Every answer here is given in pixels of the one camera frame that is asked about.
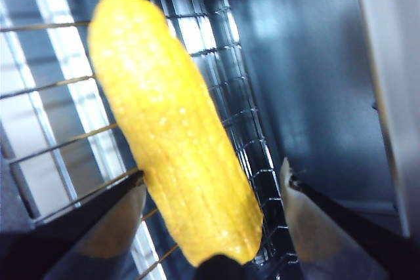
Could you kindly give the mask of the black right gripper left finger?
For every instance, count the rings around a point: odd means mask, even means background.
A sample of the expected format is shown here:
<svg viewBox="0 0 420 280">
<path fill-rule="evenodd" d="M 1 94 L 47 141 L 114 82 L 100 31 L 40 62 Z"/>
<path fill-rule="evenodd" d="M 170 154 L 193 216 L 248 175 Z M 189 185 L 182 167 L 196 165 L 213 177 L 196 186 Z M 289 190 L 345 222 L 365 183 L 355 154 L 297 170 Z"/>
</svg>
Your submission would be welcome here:
<svg viewBox="0 0 420 280">
<path fill-rule="evenodd" d="M 1 233 L 2 279 L 119 279 L 140 224 L 140 170 L 29 231 Z"/>
</svg>

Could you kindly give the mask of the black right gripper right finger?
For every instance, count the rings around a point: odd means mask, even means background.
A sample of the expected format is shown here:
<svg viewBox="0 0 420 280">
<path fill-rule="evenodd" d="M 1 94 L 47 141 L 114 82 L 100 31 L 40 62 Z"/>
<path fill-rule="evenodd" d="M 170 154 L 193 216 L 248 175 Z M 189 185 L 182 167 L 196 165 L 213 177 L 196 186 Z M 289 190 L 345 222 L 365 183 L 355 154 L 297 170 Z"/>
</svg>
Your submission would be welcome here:
<svg viewBox="0 0 420 280">
<path fill-rule="evenodd" d="M 419 246 L 342 207 L 298 178 L 288 158 L 280 190 L 305 279 L 418 279 Z"/>
</svg>

